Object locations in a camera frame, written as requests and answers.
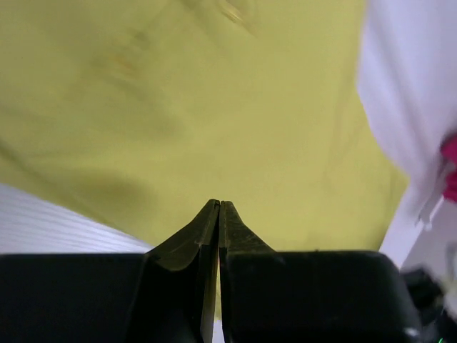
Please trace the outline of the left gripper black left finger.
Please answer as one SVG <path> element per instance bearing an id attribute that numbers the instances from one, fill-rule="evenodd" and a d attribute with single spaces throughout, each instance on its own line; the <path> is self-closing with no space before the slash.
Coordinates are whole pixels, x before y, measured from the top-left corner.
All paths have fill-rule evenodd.
<path id="1" fill-rule="evenodd" d="M 219 203 L 146 253 L 7 254 L 3 342 L 210 342 Z"/>

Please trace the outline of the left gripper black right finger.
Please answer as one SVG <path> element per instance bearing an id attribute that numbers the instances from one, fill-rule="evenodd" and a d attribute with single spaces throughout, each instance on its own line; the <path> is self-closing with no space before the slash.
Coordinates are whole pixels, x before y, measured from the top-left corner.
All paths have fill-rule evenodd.
<path id="1" fill-rule="evenodd" d="M 227 342 L 422 340 L 406 284 L 379 252 L 277 252 L 222 202 L 219 259 Z"/>

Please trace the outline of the yellow-green trousers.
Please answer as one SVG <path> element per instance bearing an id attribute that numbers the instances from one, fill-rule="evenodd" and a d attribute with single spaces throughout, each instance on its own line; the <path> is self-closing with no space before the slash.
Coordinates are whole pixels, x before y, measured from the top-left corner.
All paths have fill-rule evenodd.
<path id="1" fill-rule="evenodd" d="M 356 93 L 364 9 L 3 1 L 1 258 L 146 253 L 211 199 L 277 252 L 378 252 L 402 181 Z"/>

